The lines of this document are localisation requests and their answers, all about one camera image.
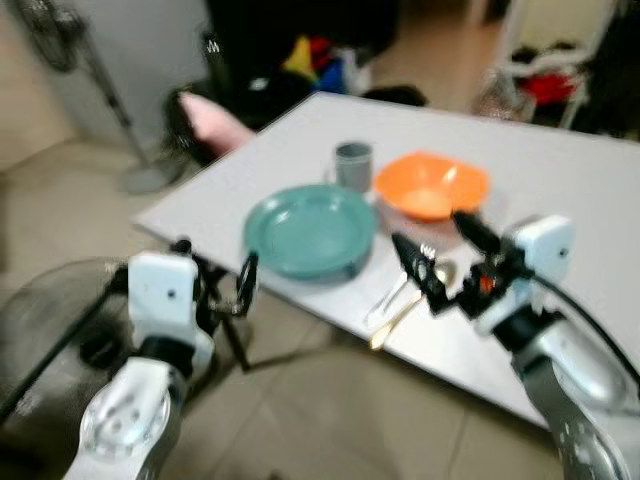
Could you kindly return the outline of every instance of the white table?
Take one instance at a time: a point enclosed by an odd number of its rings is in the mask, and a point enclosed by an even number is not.
[[[565,287],[574,292],[637,362],[640,271],[640,147],[602,137],[506,124],[428,109],[319,94],[179,188],[136,223],[167,241],[191,238],[197,253],[238,272],[242,229],[254,205],[300,184],[320,183],[336,144],[371,142],[375,168],[424,149],[485,168],[492,178],[486,215],[500,226],[535,213],[575,220],[577,242]],[[461,268],[474,253],[449,251]],[[363,318],[400,267],[380,233],[364,270],[337,285],[298,283],[262,271],[262,285],[292,304],[368,339]],[[458,311],[432,319],[419,306],[386,350],[533,423],[544,425],[493,339],[476,335]]]

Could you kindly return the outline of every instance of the orange bowl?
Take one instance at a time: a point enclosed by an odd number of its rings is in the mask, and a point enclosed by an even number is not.
[[[477,209],[487,196],[489,176],[448,157],[416,152],[387,165],[374,188],[396,210],[433,222]]]

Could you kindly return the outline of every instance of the gray cup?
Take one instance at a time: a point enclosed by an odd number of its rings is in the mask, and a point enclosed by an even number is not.
[[[336,148],[336,184],[341,187],[365,193],[371,187],[372,177],[371,145],[361,142],[347,142]]]

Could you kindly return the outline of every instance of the teal plate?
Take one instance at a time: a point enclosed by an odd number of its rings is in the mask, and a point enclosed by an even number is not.
[[[357,268],[378,222],[360,195],[331,185],[283,190],[259,203],[244,227],[247,250],[282,275],[314,278]]]

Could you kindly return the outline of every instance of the yellow cloth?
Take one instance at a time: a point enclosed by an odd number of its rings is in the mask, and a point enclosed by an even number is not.
[[[307,77],[312,82],[318,80],[316,72],[313,70],[311,59],[311,44],[307,37],[298,37],[296,46],[291,56],[283,64],[283,68],[290,72],[295,72]]]

